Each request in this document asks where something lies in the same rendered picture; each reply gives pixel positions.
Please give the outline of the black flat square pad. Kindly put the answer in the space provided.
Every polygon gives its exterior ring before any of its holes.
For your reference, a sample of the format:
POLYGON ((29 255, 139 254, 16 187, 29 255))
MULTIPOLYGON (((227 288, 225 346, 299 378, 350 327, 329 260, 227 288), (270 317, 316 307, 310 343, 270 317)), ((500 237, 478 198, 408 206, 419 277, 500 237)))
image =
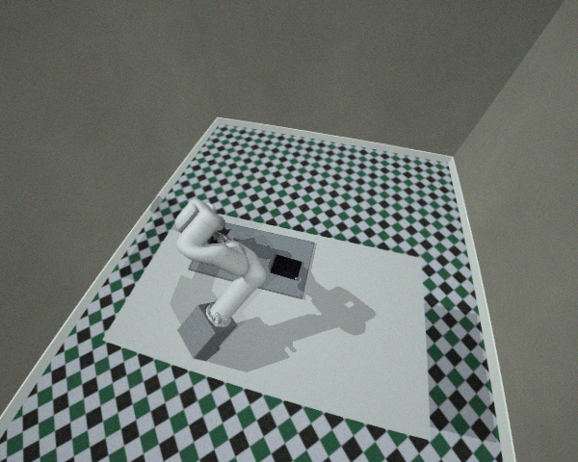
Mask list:
POLYGON ((271 273, 297 280, 301 265, 301 261, 277 255, 271 273))

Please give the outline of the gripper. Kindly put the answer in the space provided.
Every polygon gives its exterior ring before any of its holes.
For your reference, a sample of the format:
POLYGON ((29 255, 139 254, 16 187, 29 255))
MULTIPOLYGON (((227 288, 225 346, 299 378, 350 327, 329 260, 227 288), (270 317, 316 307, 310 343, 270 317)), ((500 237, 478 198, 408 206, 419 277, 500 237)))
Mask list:
POLYGON ((219 232, 216 231, 216 232, 212 235, 212 237, 210 238, 209 243, 210 243, 210 244, 218 244, 217 238, 218 238, 220 235, 221 235, 221 233, 219 233, 219 232), (216 239, 216 240, 214 240, 214 239, 216 239))

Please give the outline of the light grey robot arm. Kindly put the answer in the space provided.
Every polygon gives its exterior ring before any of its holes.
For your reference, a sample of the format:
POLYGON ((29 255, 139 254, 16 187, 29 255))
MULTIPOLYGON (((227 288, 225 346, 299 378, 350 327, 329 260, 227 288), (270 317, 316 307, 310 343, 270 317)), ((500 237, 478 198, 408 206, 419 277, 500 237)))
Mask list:
POLYGON ((223 229, 223 217, 218 216, 213 204, 207 204, 193 199, 177 216, 175 227, 181 235, 176 242, 176 248, 193 261, 214 265, 234 275, 242 275, 230 284, 216 303, 211 303, 206 308, 206 315, 215 326, 226 327, 246 299, 265 283, 267 272, 251 249, 232 241, 236 234, 230 229, 223 229), (216 231, 224 234, 229 241, 223 244, 206 244, 216 231))

